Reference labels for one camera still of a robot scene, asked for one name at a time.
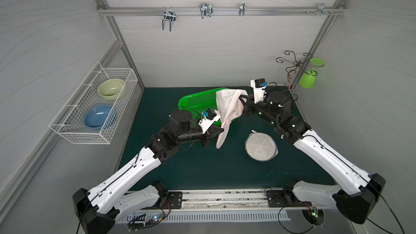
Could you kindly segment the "round white mesh bag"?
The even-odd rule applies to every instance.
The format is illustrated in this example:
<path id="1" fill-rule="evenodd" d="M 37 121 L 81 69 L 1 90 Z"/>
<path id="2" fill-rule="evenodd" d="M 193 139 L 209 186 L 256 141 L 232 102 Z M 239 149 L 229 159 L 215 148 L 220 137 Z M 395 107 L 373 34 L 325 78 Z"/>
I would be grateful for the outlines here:
<path id="1" fill-rule="evenodd" d="M 248 93 L 243 89 L 222 89 L 216 92 L 217 109 L 221 116 L 221 128 L 224 130 L 218 136 L 216 149 L 224 144 L 232 121 L 243 113 L 244 105 L 239 99 L 241 95 L 247 96 Z"/>

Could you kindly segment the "white mesh laundry bag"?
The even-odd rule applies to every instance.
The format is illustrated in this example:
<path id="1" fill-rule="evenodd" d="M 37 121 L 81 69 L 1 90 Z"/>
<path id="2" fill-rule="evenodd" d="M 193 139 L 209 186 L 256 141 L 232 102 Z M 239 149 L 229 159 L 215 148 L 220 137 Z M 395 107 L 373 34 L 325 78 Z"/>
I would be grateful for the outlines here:
<path id="1" fill-rule="evenodd" d="M 278 155 L 278 147 L 274 139 L 254 130 L 245 141 L 245 151 L 250 158 L 260 162 L 270 161 Z"/>

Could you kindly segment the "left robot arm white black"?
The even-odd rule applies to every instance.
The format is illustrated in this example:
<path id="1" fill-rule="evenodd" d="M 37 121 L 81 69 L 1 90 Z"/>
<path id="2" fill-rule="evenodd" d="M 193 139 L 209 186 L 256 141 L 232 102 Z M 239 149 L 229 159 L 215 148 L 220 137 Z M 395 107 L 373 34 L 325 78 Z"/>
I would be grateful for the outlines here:
<path id="1" fill-rule="evenodd" d="M 126 165 L 90 190 L 81 188 L 73 194 L 78 229 L 86 234 L 106 234 L 123 216 L 165 200 L 167 190 L 159 183 L 129 195 L 126 192 L 178 153 L 181 144 L 200 142 L 203 147 L 208 145 L 224 132 L 215 125 L 220 118 L 219 111 L 211 108 L 203 112 L 199 120 L 194 120 L 186 109 L 174 110 L 168 125 L 152 135 Z"/>

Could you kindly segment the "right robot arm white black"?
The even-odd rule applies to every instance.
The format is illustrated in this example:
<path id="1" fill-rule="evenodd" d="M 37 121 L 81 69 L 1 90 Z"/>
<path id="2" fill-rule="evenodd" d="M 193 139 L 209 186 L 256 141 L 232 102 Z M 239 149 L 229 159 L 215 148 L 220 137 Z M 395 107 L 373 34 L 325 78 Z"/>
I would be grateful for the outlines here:
<path id="1" fill-rule="evenodd" d="M 335 185 L 292 180 L 284 187 L 288 200 L 336 208 L 348 220 L 364 224 L 383 198 L 385 179 L 355 166 L 330 147 L 306 122 L 291 113 L 292 101 L 284 92 L 265 90 L 242 95 L 239 104 L 246 115 L 255 114 L 272 125 L 279 137 L 312 158 L 336 182 Z"/>

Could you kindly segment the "green plastic wine glass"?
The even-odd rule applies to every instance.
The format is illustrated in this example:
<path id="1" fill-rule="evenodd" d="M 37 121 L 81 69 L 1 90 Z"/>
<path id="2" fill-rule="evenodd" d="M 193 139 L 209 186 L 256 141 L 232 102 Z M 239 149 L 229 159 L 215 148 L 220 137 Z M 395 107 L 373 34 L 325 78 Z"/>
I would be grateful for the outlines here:
<path id="1" fill-rule="evenodd" d="M 325 65 L 325 61 L 321 58 L 311 58 L 310 63 L 313 64 L 313 68 L 304 72 L 299 81 L 299 85 L 303 88 L 313 88 L 317 80 L 316 68 L 320 68 Z"/>

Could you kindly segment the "metal cup holder stand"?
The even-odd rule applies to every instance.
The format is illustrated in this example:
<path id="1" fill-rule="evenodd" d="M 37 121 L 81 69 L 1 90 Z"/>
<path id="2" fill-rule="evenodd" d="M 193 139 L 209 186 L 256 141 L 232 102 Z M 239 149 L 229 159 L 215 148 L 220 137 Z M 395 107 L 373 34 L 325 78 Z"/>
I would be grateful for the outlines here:
<path id="1" fill-rule="evenodd" d="M 296 57 L 296 54 L 291 51 L 291 50 L 286 50 L 284 52 L 284 54 L 286 56 L 292 56 L 294 58 L 293 61 L 288 61 L 286 58 L 284 57 L 277 57 L 275 59 L 275 61 L 278 64 L 283 64 L 285 62 L 290 63 L 291 65 L 286 67 L 285 71 L 287 72 L 287 82 L 284 83 L 284 85 L 287 87 L 288 91 L 291 91 L 292 89 L 292 84 L 291 84 L 291 80 L 292 80 L 292 75 L 296 74 L 298 70 L 301 70 L 301 68 L 303 68 L 305 66 L 306 61 L 309 61 L 313 55 L 311 53 L 303 53 L 303 56 L 305 57 L 305 60 L 299 60 Z"/>

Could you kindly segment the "metal clip hook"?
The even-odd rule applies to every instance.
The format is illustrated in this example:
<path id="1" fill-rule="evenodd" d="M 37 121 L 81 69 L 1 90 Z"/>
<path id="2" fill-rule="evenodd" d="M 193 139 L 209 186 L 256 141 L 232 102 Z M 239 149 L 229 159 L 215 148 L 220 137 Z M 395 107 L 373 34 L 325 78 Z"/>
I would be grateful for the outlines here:
<path id="1" fill-rule="evenodd" d="M 239 6 L 239 16 L 245 15 L 245 3 L 241 3 Z"/>

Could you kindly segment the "metal double hook middle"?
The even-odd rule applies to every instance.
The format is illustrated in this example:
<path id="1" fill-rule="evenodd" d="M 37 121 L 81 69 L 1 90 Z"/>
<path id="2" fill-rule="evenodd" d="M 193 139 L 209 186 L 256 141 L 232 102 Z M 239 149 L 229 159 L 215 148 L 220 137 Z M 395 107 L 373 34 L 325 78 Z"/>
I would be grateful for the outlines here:
<path id="1" fill-rule="evenodd" d="M 213 6 L 211 3 L 201 3 L 199 6 L 201 18 L 211 17 L 213 13 Z"/>

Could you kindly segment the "metal double hook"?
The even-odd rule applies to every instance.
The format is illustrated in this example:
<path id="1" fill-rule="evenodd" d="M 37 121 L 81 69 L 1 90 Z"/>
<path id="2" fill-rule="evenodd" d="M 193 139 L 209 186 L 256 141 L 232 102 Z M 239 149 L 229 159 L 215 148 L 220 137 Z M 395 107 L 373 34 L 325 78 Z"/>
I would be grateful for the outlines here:
<path id="1" fill-rule="evenodd" d="M 172 31 L 173 23 L 176 21 L 176 14 L 170 10 L 167 10 L 163 14 L 162 30 L 165 30 L 166 24 L 169 24 L 169 31 Z"/>
<path id="2" fill-rule="evenodd" d="M 201 3 L 199 6 L 201 18 L 211 17 L 213 13 L 213 6 L 211 3 Z"/>

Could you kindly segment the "light green ceramic bowl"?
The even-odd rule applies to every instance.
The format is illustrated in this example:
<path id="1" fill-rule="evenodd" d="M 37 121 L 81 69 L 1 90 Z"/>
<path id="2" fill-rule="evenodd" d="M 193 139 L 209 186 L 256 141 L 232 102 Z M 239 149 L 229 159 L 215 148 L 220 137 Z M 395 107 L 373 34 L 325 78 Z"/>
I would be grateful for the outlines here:
<path id="1" fill-rule="evenodd" d="M 97 93 L 106 101 L 115 101 L 119 97 L 124 85 L 125 81 L 122 79 L 109 79 L 99 85 Z"/>

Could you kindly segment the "blue ceramic bowl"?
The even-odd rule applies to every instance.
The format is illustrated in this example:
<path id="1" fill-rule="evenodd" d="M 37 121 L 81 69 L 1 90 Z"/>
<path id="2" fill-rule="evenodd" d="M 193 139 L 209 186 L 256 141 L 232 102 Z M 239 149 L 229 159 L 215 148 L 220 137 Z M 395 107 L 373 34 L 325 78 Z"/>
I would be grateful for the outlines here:
<path id="1" fill-rule="evenodd" d="M 84 125 L 91 129 L 100 131 L 114 125 L 118 117 L 117 111 L 111 105 L 100 105 L 92 108 L 84 117 Z"/>

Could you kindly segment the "metal double hook left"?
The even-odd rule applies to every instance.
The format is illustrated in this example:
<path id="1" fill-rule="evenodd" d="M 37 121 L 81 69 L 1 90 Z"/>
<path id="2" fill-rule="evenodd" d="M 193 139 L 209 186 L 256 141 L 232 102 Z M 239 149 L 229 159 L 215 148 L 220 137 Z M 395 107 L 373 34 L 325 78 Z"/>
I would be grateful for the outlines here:
<path id="1" fill-rule="evenodd" d="M 172 31 L 173 23 L 176 21 L 176 14 L 170 10 L 167 10 L 163 14 L 162 30 L 165 30 L 166 24 L 169 24 L 169 31 Z"/>

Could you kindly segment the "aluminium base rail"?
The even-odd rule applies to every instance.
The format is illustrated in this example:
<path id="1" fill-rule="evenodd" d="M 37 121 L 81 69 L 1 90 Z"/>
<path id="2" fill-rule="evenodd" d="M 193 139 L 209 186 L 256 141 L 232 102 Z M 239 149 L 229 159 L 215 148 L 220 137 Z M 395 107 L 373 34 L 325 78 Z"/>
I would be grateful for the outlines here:
<path id="1" fill-rule="evenodd" d="M 168 191 L 161 184 L 152 184 L 140 191 L 124 193 L 121 196 L 116 196 L 113 191 L 88 191 L 82 204 L 91 206 L 103 215 L 113 210 L 121 215 L 152 206 L 173 209 L 277 208 L 285 205 L 299 207 L 308 203 L 335 208 L 333 195 L 340 191 L 341 188 L 337 185 L 317 185 L 303 181 L 283 189 L 259 190 Z"/>

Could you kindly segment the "metal bracket hook right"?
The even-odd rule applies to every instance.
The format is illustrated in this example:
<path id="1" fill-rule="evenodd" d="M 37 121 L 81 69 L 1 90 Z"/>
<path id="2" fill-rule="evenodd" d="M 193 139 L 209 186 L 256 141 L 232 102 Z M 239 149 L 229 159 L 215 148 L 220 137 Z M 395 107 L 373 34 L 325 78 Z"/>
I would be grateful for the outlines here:
<path id="1" fill-rule="evenodd" d="M 321 4 L 320 6 L 318 6 L 318 8 L 312 12 L 310 11 L 306 11 L 305 12 L 307 15 L 315 15 L 315 16 L 321 16 L 321 15 L 325 15 L 325 16 L 330 16 L 330 15 L 334 15 L 335 12 L 333 11 L 327 11 L 325 9 L 325 5 Z"/>

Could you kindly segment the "aluminium top rail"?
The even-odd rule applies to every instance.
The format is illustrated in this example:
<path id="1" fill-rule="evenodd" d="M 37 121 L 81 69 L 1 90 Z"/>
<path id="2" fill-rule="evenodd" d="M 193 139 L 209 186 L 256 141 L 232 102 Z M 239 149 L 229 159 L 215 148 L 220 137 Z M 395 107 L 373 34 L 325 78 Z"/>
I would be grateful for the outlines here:
<path id="1" fill-rule="evenodd" d="M 199 6 L 195 7 L 110 7 L 104 0 L 95 0 L 97 11 L 100 16 L 111 17 L 162 17 L 164 12 L 170 10 L 177 17 L 201 17 Z M 244 16 L 315 16 L 307 15 L 306 11 L 314 11 L 318 6 L 247 6 L 245 5 Z M 338 7 L 325 6 L 327 11 L 335 12 L 334 15 L 343 15 L 347 8 L 343 5 Z M 239 6 L 213 6 L 213 16 L 239 16 Z"/>

